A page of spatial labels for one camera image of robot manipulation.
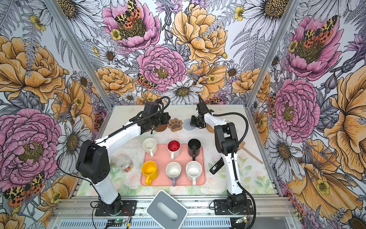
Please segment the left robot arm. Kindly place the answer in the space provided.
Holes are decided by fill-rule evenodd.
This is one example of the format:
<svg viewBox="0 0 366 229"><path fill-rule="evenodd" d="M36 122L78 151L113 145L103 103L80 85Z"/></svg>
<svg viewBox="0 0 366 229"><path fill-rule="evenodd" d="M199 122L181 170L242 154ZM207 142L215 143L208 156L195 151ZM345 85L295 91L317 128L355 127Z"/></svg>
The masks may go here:
<svg viewBox="0 0 366 229"><path fill-rule="evenodd" d="M76 170L91 183L99 196L99 203L105 212L116 215L122 210L121 195L114 188L110 172L112 154L128 141L160 125L169 123L170 116L165 109L171 100L163 96L144 105L144 110L129 119L125 125L111 134L95 141L82 143L76 162Z"/></svg>

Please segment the rattan woven round coaster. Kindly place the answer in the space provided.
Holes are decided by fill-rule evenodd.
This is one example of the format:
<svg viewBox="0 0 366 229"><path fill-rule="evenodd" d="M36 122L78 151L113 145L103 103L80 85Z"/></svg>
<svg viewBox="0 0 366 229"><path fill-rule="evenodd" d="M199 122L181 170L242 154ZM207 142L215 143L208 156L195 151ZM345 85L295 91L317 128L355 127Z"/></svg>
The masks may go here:
<svg viewBox="0 0 366 229"><path fill-rule="evenodd" d="M206 129L207 129L207 131L209 131L210 133L214 133L214 128L212 128L209 124L206 124Z"/></svg>

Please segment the paw shaped cork coaster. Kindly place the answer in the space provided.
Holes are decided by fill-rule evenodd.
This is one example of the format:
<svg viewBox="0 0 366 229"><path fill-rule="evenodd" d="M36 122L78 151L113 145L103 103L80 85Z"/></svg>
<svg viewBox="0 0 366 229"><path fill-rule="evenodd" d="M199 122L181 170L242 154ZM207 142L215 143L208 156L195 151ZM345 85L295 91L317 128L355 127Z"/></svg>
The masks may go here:
<svg viewBox="0 0 366 229"><path fill-rule="evenodd" d="M178 118L174 118L174 119L170 119L167 127L172 131L172 132L177 132L183 129L183 121L178 119Z"/></svg>

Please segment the dark brown round coaster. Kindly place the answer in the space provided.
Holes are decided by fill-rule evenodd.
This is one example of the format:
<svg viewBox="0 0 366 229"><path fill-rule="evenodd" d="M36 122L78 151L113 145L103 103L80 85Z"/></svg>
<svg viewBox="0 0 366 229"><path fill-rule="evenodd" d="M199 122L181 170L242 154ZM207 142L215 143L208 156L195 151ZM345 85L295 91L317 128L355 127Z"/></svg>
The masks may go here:
<svg viewBox="0 0 366 229"><path fill-rule="evenodd" d="M158 127L156 127L154 129L155 132L163 132L164 130L167 129L167 125L159 125Z"/></svg>

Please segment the grey woven round coaster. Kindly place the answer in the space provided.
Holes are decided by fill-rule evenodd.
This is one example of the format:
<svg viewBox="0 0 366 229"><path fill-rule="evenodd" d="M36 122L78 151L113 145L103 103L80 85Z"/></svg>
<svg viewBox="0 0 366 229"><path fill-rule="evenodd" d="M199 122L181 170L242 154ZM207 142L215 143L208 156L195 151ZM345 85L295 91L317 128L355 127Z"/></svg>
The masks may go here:
<svg viewBox="0 0 366 229"><path fill-rule="evenodd" d="M190 124L190 122L191 122L191 119L186 119L183 121L183 128L187 131L192 131L192 130L196 129L196 127L192 126Z"/></svg>

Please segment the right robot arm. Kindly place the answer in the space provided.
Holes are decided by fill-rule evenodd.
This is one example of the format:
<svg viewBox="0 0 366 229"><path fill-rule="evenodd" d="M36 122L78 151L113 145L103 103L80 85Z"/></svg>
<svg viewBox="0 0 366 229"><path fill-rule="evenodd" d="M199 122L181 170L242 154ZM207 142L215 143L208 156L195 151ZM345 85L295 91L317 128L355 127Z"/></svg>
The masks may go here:
<svg viewBox="0 0 366 229"><path fill-rule="evenodd" d="M239 145L247 136L249 123L247 118L238 112L228 112L224 114L215 114L213 110L207 107L204 100L199 97L197 104L197 115L191 117L190 125L198 128L205 128L207 125L214 129L214 143L218 153L221 154L221 160L226 168L227 181L227 204L232 213L240 212L245 209L251 201L252 216L256 215L256 205L253 196L243 187L240 180L240 173L237 164ZM237 115L243 118L245 130L243 136L237 136L234 123L227 122L221 117L227 115Z"/></svg>

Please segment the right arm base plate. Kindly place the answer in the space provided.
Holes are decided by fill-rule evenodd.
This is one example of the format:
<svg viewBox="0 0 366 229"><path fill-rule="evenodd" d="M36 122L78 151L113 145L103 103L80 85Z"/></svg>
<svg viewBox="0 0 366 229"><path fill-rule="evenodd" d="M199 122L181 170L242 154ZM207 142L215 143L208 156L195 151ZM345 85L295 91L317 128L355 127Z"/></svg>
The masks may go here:
<svg viewBox="0 0 366 229"><path fill-rule="evenodd" d="M254 209L251 200L247 201L244 207L239 207L236 210L230 211L225 199L215 199L212 206L215 215L253 215Z"/></svg>

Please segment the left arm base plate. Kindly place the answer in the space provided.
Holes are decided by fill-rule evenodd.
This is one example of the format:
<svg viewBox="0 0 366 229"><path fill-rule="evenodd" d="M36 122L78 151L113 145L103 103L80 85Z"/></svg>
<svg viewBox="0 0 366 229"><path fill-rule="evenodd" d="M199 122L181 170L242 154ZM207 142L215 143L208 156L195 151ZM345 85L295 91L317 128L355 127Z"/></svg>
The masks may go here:
<svg viewBox="0 0 366 229"><path fill-rule="evenodd" d="M100 201L95 210L95 216L98 217L134 216L136 210L136 204L137 201L135 200L128 200L128 201L116 200L110 205Z"/></svg>

